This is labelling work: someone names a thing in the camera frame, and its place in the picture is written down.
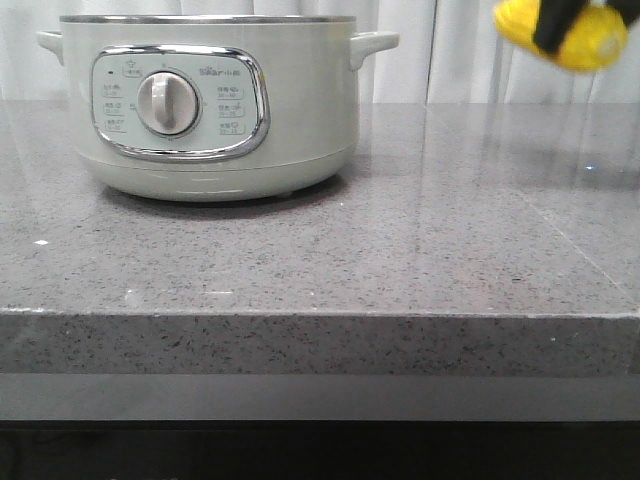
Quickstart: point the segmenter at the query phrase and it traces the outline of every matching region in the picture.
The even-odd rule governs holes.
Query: quartz surface
[[[640,108],[375,105],[335,177],[179,204],[0,103],[0,372],[640,372]]]

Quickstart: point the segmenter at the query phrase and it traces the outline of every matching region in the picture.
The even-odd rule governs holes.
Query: white cooking pot
[[[337,172],[358,140],[357,70],[398,45],[353,17],[67,16],[38,42],[65,64],[76,148],[145,197],[291,192]]]

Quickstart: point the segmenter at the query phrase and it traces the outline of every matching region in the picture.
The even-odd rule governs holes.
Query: control panel
[[[91,101],[100,137],[147,160],[245,155],[270,123],[260,66],[232,48],[108,47],[93,64]]]

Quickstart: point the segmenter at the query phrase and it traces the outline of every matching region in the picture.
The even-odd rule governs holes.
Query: chrome trim
[[[63,15],[62,23],[133,23],[133,24],[278,24],[355,22],[349,16],[285,15]]]
[[[93,72],[98,60],[108,55],[124,55],[124,54],[167,54],[167,53],[181,53],[190,55],[213,55],[231,57],[241,61],[248,69],[251,75],[251,81],[253,84],[254,95],[256,98],[257,107],[257,122],[256,126],[251,132],[251,135],[241,142],[234,145],[230,145],[223,148],[216,148],[211,150],[152,150],[146,148],[131,147],[122,143],[116,142],[107,133],[103,132],[98,123],[96,122],[95,112],[93,108]],[[197,86],[196,93],[199,97],[200,92]],[[105,47],[98,56],[94,59],[91,66],[91,82],[90,82],[90,95],[91,95],[91,118],[93,120],[93,127],[105,143],[110,147],[118,150],[124,155],[140,158],[152,162],[171,162],[171,161],[185,161],[185,160],[224,160],[230,158],[241,157],[255,150],[265,139],[271,125],[271,114],[269,111],[269,99],[267,97],[267,86],[264,78],[264,74],[260,65],[247,52],[237,48],[227,47],[209,47],[204,45],[121,45]],[[185,135],[192,131],[195,125],[200,121],[202,117],[201,112],[198,113],[198,118],[194,121],[193,125],[189,127],[188,131],[185,131]]]

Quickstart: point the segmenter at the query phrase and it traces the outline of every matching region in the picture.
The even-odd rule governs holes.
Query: pot handle
[[[351,37],[351,70],[358,70],[372,53],[395,48],[399,43],[400,35],[395,32],[357,33]]]
[[[61,32],[37,32],[36,39],[38,40],[38,45],[55,53],[60,65],[64,65],[64,60],[62,58]]]

